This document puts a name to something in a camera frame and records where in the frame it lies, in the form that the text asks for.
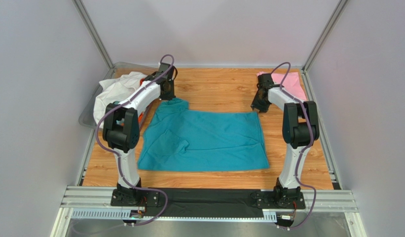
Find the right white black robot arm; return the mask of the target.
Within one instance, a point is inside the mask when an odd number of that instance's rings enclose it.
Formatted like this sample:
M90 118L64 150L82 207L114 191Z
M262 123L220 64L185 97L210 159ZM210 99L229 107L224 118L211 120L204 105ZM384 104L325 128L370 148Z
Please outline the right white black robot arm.
M304 161L313 143L320 136L317 105L303 101L276 84L272 75L258 75L257 93L251 108L261 113L271 104L283 111L282 135L287 144L284 167L272 191L258 191L258 208L305 208L301 192L300 175Z

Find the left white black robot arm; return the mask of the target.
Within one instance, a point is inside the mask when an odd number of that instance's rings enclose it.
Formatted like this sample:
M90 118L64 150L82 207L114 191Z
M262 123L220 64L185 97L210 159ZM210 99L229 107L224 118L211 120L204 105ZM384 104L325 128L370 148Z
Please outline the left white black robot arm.
M176 68L160 63L158 71L147 76L127 99L110 103L103 116L105 149L115 156L118 182L112 193L112 206L156 207L161 190L143 188L137 171L135 148L140 139L139 116L156 99L171 100L174 95Z

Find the teal t shirt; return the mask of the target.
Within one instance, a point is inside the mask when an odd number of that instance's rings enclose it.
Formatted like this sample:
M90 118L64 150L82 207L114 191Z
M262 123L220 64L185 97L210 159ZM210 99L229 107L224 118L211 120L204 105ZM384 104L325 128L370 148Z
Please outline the teal t shirt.
M268 169L263 130L255 112L189 109L179 98L162 102L143 134L138 169L223 172Z

